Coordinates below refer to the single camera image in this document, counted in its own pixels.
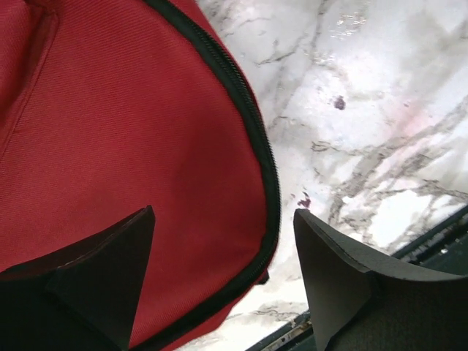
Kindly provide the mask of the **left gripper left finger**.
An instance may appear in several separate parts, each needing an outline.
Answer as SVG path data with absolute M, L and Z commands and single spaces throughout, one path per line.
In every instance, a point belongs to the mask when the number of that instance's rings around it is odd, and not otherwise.
M 147 206 L 1 272 L 2 350 L 128 350 L 154 235 Z

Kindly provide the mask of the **red student backpack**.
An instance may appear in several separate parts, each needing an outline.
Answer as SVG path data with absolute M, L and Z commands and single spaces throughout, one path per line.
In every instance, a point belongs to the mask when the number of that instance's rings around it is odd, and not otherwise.
M 197 3 L 3 1 L 1 272 L 147 206 L 128 350 L 175 350 L 268 278 L 281 216 L 253 90 Z

